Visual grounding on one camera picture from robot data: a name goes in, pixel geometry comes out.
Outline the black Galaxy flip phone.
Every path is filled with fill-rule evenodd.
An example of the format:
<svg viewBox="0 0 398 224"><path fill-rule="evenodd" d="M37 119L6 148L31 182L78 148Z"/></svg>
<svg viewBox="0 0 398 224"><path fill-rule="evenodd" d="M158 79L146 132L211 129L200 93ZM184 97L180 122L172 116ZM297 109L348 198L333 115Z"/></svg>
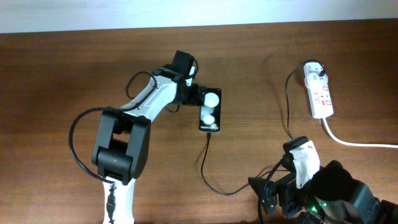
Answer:
<svg viewBox="0 0 398 224"><path fill-rule="evenodd" d="M221 129L221 96L220 88L207 88L203 105L200 108L199 131L218 133Z"/></svg>

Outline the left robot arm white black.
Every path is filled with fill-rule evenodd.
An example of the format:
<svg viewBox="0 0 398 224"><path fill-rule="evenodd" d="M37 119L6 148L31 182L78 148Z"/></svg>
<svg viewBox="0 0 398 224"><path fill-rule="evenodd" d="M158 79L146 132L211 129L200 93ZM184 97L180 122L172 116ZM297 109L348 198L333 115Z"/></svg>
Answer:
<svg viewBox="0 0 398 224"><path fill-rule="evenodd" d="M168 105L202 106L206 88L192 81L194 56L176 51L171 63L149 72L147 86L120 108L104 108L91 156L104 187L104 223L134 223L134 186L149 154L152 122Z"/></svg>

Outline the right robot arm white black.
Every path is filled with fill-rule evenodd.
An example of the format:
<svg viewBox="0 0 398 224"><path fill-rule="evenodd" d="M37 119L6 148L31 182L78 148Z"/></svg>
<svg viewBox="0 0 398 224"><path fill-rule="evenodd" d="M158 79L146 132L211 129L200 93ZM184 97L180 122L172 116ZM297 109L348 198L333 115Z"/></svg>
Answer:
<svg viewBox="0 0 398 224"><path fill-rule="evenodd" d="M295 217L296 223L397 224L397 204L375 197L336 160L302 186L296 186L296 174L292 164L279 162L265 179L248 178L258 196L260 221L262 212L271 216L280 206L283 216Z"/></svg>

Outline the white USB charger plug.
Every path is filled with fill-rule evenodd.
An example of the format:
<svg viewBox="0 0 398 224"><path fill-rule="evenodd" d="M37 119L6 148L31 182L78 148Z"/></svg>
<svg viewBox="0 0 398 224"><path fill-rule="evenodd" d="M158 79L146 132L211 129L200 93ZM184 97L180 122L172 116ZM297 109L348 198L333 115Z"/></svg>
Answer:
<svg viewBox="0 0 398 224"><path fill-rule="evenodd" d="M322 64L308 62L304 65L305 86L307 88L323 86L328 84L328 76Z"/></svg>

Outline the white power strip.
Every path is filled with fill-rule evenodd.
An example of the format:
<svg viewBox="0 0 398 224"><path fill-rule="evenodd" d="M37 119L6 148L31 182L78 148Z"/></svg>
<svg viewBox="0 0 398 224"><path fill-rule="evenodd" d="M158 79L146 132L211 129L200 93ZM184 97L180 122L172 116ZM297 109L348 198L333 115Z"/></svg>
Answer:
<svg viewBox="0 0 398 224"><path fill-rule="evenodd" d="M328 84L307 88L307 92L313 118L323 119L334 113Z"/></svg>

